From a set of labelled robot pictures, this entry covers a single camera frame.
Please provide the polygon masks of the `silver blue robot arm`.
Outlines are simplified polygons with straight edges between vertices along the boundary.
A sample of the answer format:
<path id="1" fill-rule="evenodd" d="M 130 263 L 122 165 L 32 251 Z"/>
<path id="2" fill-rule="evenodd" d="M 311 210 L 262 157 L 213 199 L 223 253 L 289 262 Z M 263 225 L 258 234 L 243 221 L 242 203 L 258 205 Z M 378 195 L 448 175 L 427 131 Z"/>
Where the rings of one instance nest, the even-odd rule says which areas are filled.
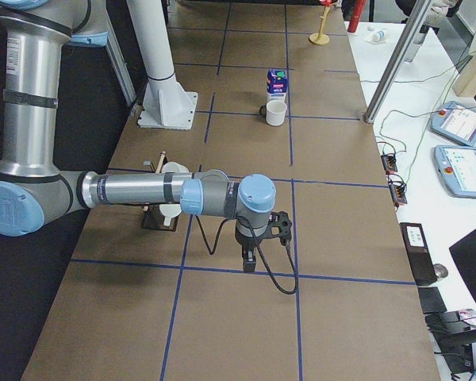
<path id="1" fill-rule="evenodd" d="M 98 205 L 179 205 L 185 214 L 234 221 L 244 270 L 254 271 L 260 243 L 281 225 L 265 175 L 233 182 L 218 170 L 99 175 L 54 165 L 62 47 L 106 45 L 106 19 L 103 1 L 0 1 L 7 31 L 0 234 L 22 236 Z"/>

